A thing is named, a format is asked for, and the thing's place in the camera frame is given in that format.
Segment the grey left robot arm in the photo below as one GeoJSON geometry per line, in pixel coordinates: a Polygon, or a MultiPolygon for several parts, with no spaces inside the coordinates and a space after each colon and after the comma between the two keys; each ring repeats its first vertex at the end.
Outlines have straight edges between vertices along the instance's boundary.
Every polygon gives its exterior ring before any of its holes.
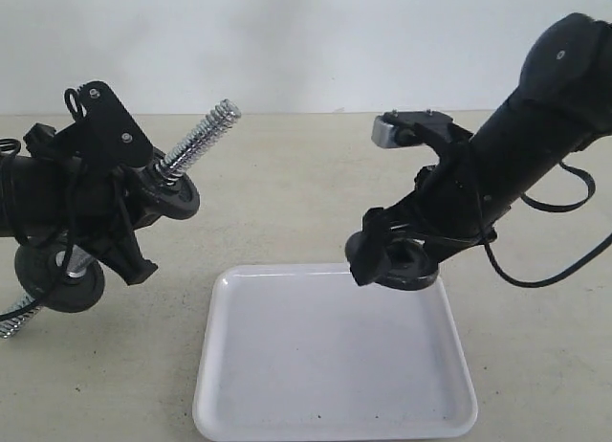
{"type": "Polygon", "coordinates": [[[126,284],[143,283],[158,269],[136,236],[162,216],[144,177],[154,154],[149,141],[106,147],[86,123],[37,123],[22,140],[3,139],[1,234],[34,251],[71,244],[126,284]]]}

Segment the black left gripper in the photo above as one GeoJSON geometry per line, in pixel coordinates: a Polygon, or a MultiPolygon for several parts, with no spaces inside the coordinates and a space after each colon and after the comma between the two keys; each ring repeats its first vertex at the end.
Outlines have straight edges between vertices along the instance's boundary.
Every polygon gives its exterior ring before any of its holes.
{"type": "MultiPolygon", "coordinates": [[[[21,158],[21,243],[43,247],[68,231],[75,220],[77,238],[83,239],[99,223],[118,213],[114,174],[88,165],[80,156],[52,147],[59,132],[45,123],[34,124],[23,137],[27,157],[21,158]]],[[[161,217],[163,197],[152,192],[128,194],[128,215],[134,230],[152,226],[161,217]]],[[[159,266],[145,258],[136,235],[111,240],[107,266],[127,285],[149,279],[159,266]]]]}

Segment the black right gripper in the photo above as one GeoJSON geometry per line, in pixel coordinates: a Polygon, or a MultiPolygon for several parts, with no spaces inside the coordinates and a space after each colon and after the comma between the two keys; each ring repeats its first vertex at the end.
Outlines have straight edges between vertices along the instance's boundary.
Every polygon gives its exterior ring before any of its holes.
{"type": "Polygon", "coordinates": [[[392,269],[387,239],[421,238],[428,255],[445,260],[492,236],[493,223],[521,194],[521,132],[484,125],[450,165],[422,168],[414,189],[396,204],[369,209],[346,241],[350,273],[359,286],[392,269]]]}

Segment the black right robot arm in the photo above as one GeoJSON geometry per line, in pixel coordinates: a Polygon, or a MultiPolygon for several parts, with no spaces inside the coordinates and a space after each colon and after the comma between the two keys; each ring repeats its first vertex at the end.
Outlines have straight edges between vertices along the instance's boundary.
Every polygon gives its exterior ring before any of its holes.
{"type": "Polygon", "coordinates": [[[443,261],[489,249],[514,202],[610,132],[611,26],[579,12],[536,40],[514,90],[476,131],[436,111],[379,115],[377,146],[426,145],[438,160],[418,171],[406,197],[364,214],[345,245],[352,278],[402,291],[428,287],[443,261]]]}

